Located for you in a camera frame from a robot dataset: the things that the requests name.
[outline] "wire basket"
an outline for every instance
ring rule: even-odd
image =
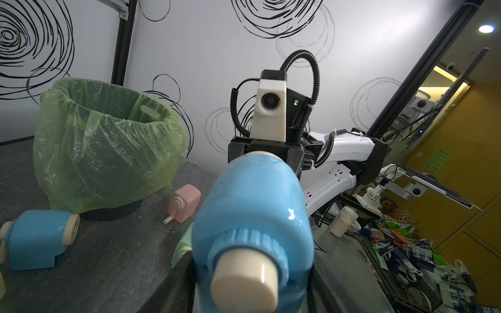
[[[416,282],[409,282],[409,284],[404,284],[402,280],[397,278],[398,274],[399,274],[398,272],[394,273],[395,281],[398,282],[399,286],[402,288],[404,294],[407,296],[407,299],[412,305],[424,311],[433,312],[442,304],[442,298],[440,294],[436,294],[435,292],[433,292],[433,290],[431,290],[431,288],[423,281],[421,277],[418,277]],[[423,299],[419,295],[418,295],[419,298],[416,298],[416,292],[414,292],[411,288],[414,288],[414,290],[421,291],[429,300],[429,304],[428,301],[426,301],[426,299]]]

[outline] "coiled cable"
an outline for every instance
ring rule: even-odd
[[[325,152],[322,157],[318,161],[312,160],[311,163],[303,162],[303,169],[315,169],[324,164],[327,158],[331,155],[332,147],[334,146],[334,138],[336,138],[336,130],[329,134],[329,142],[327,143],[327,148],[325,148]]]
[[[296,136],[294,137],[295,142],[300,142],[310,113],[313,110],[313,106],[317,102],[318,92],[320,90],[320,69],[318,67],[317,59],[315,59],[315,56],[311,52],[306,50],[297,50],[296,52],[293,52],[290,56],[288,56],[287,59],[285,59],[284,63],[280,67],[280,70],[287,71],[289,67],[291,67],[292,63],[294,63],[294,61],[297,59],[305,59],[306,61],[308,61],[313,71],[312,97],[310,102],[306,104],[305,113],[303,115],[303,118],[301,119],[301,122],[299,123]]]
[[[233,120],[233,124],[235,125],[236,129],[242,134],[244,137],[250,137],[251,132],[245,129],[240,121],[238,120],[238,112],[236,111],[236,100],[238,98],[238,89],[240,86],[242,86],[244,83],[249,82],[249,81],[259,81],[259,78],[248,78],[241,82],[238,87],[232,88],[231,89],[231,97],[229,100],[229,111],[231,113],[231,119]]]

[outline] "ceiling light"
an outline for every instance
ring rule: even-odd
[[[492,33],[494,31],[494,26],[492,25],[482,25],[478,29],[481,33]]]

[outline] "black swirl drawing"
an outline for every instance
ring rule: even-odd
[[[174,83],[175,89],[177,89],[177,91],[179,93],[179,97],[177,97],[177,100],[174,100],[176,97],[174,97],[174,99],[173,99],[173,97],[167,95],[166,93],[160,92],[160,91],[158,91],[158,89],[155,90],[155,81],[159,77],[168,78],[170,83]],[[175,79],[173,79],[168,74],[159,74],[159,75],[155,76],[155,78],[153,78],[153,83],[151,84],[151,90],[143,91],[143,93],[153,95],[155,98],[167,101],[168,102],[167,104],[170,105],[170,107],[172,109],[174,109],[174,111],[176,111],[176,113],[179,115],[179,117],[183,121],[183,123],[186,127],[186,130],[188,132],[189,144],[188,144],[188,153],[186,155],[186,157],[188,157],[189,153],[193,149],[195,134],[193,131],[193,124],[191,123],[191,120],[188,117],[188,114],[179,104],[179,100],[181,100],[181,88],[179,87],[179,84],[177,83],[177,81]]]
[[[159,21],[163,20],[164,18],[166,18],[166,17],[167,17],[167,15],[168,15],[168,14],[169,14],[169,12],[170,12],[170,0],[163,1],[163,2],[165,2],[165,3],[169,3],[169,8],[167,9],[167,13],[165,13],[165,14],[160,13],[160,16],[159,16],[158,18],[154,18],[154,17],[152,17],[152,16],[147,17],[147,16],[146,16],[146,14],[144,13],[143,8],[141,7],[141,1],[140,1],[140,0],[138,0],[137,2],[139,3],[139,10],[141,11],[141,14],[143,14],[143,16],[144,16],[144,17],[145,17],[148,21],[152,21],[152,22],[159,22]]]
[[[229,108],[219,108],[212,111],[205,121],[203,128],[205,138],[209,145],[219,153],[228,153],[228,143],[233,138],[230,127],[233,127],[233,122]]]
[[[358,128],[362,130],[368,130],[369,127],[374,122],[375,118],[379,115],[382,107],[377,107],[378,103],[371,102],[369,100],[369,95],[374,87],[381,84],[395,85],[397,88],[401,83],[391,77],[379,77],[371,81],[366,82],[360,89],[355,93],[350,103],[350,114],[351,119]],[[388,96],[390,99],[394,91],[388,90]]]
[[[24,99],[68,74],[75,44],[63,0],[1,0],[0,99]]]
[[[297,34],[313,19],[323,0],[231,0],[238,20],[262,38]]]
[[[329,9],[321,4],[322,1],[314,1],[313,6],[318,10],[315,20],[302,32],[287,38],[275,38],[277,51],[286,59],[292,52],[304,49],[315,55],[318,62],[325,59],[334,45],[336,25]],[[304,59],[295,61],[294,67],[309,67],[310,63]]]

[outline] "white wall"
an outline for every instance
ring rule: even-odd
[[[194,145],[188,159],[217,173],[227,163],[224,150],[233,136],[233,124],[228,110],[216,110],[229,107],[231,88],[243,79],[259,77],[263,69],[278,69],[285,56],[302,46],[320,60],[321,88],[310,117],[312,131],[367,129],[461,2],[324,0],[311,23],[297,34],[265,39],[236,13],[239,0],[172,0],[169,6],[161,0],[143,0],[147,16],[157,15],[150,19],[170,11],[159,22],[138,14],[125,84],[146,91],[156,75],[175,79],[181,90],[179,105],[193,123]],[[310,96],[311,69],[292,67],[288,87]],[[238,105],[256,88],[255,82],[241,88]],[[178,97],[170,81],[155,83],[155,90]],[[305,172],[303,184],[321,171]]]
[[[8,38],[0,38],[0,48],[2,48],[0,55],[17,57],[13,61],[21,62],[15,64],[21,65],[19,67],[8,67],[5,64],[2,65],[5,60],[0,61],[0,73],[17,77],[0,76],[0,94],[3,94],[0,95],[0,142],[34,135],[35,119],[40,103],[39,94],[50,89],[54,81],[65,76],[66,72],[73,77],[111,81],[120,18],[116,8],[104,4],[106,0],[102,1],[38,1],[43,9],[32,10],[28,3],[33,5],[33,1],[9,0],[9,4],[22,12],[21,5],[27,8],[24,15],[33,20],[35,30],[31,29],[29,19],[23,18],[23,14],[13,7],[3,5],[3,8],[12,16],[19,18],[19,22],[11,26],[12,29],[19,30],[24,27],[27,31],[26,36],[7,35]],[[43,12],[46,13],[48,21],[45,26],[37,18],[43,17]],[[7,20],[8,15],[0,17],[0,20]],[[61,27],[59,34],[56,22]],[[53,34],[50,31],[51,26],[54,30]],[[36,41],[37,33],[40,36],[38,42]],[[49,39],[48,43],[42,40],[44,33],[45,38]],[[8,44],[16,40],[19,40],[18,45],[7,48]],[[62,71],[46,70],[45,73],[39,75],[43,72],[42,69],[36,70],[39,67],[42,69],[57,67]],[[40,84],[30,89],[33,99],[26,92],[27,78],[31,75],[34,77],[30,79],[29,86]]]

